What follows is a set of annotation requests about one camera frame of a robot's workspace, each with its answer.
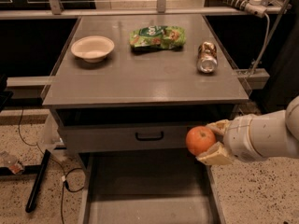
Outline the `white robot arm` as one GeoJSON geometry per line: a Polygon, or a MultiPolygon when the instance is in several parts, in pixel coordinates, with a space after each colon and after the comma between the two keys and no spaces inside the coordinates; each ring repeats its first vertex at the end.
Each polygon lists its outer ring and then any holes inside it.
{"type": "Polygon", "coordinates": [[[207,125],[219,141],[196,156],[204,165],[266,161],[273,157],[299,158],[299,97],[285,110],[248,114],[207,125]]]}

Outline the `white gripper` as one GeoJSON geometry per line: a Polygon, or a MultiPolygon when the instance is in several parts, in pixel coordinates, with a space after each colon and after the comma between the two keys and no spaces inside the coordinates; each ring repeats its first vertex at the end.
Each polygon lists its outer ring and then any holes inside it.
{"type": "Polygon", "coordinates": [[[207,127],[214,134],[224,136],[224,144],[217,142],[206,152],[197,155],[196,159],[207,166],[232,164],[234,157],[243,162],[257,161],[259,153],[254,149],[249,138],[249,126],[252,120],[253,115],[246,115],[231,121],[222,119],[208,123],[207,127]]]}

